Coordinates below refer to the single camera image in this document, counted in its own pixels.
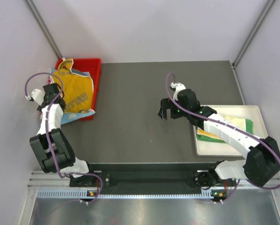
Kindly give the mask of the orange mustard towel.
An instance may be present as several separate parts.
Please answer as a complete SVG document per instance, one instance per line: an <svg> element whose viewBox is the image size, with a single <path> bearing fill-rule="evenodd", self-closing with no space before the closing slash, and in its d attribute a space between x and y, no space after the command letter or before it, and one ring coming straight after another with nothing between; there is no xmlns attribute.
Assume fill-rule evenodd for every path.
<svg viewBox="0 0 280 225"><path fill-rule="evenodd" d="M86 113L90 110L94 95L93 79L73 70L74 60L63 60L50 76L52 83L63 87L63 100L66 103L65 113Z"/></svg>

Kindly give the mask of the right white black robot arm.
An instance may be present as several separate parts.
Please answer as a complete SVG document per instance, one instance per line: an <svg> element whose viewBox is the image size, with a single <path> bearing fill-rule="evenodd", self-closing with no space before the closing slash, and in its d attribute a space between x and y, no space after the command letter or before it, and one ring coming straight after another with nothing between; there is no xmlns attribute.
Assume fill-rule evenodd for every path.
<svg viewBox="0 0 280 225"><path fill-rule="evenodd" d="M174 96L160 100L158 116L162 120L168 118L168 112L172 119L185 117L190 124L219 137L243 157L243 160L217 162L208 176L213 185L237 179L264 188L280 172L280 151L274 138L260 138L228 122L213 108L201 106L191 89L174 87L173 90Z"/></svg>

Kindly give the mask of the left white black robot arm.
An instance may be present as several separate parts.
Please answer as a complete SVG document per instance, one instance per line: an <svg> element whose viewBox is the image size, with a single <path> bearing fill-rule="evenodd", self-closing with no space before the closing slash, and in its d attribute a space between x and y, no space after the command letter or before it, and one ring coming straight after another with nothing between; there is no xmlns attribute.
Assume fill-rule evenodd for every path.
<svg viewBox="0 0 280 225"><path fill-rule="evenodd" d="M41 113L40 129L29 144L44 173L61 173L79 178L86 186L96 182L96 174L90 171L90 165L78 159L69 141L61 130L61 119L65 110L65 101L60 95L60 85L52 83L35 89L31 98L37 102Z"/></svg>

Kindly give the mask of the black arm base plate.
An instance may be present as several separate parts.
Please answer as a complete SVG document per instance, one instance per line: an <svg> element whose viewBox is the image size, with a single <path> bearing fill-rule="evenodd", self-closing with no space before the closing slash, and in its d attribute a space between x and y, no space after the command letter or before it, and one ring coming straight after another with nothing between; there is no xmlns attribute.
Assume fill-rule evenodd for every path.
<svg viewBox="0 0 280 225"><path fill-rule="evenodd" d="M104 194L191 193L202 187L228 187L232 179L221 180L214 163L91 164L90 170L103 181Z"/></svg>

